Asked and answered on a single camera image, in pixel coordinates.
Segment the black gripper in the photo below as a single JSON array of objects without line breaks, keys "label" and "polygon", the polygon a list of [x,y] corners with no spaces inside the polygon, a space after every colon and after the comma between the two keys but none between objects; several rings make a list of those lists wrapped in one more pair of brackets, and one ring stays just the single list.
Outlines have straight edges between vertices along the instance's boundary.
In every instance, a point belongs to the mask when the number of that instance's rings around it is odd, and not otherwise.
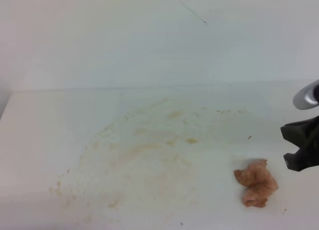
[{"label": "black gripper", "polygon": [[292,171],[302,171],[319,165],[319,117],[293,122],[281,127],[284,140],[300,149],[286,153],[286,166]]}]

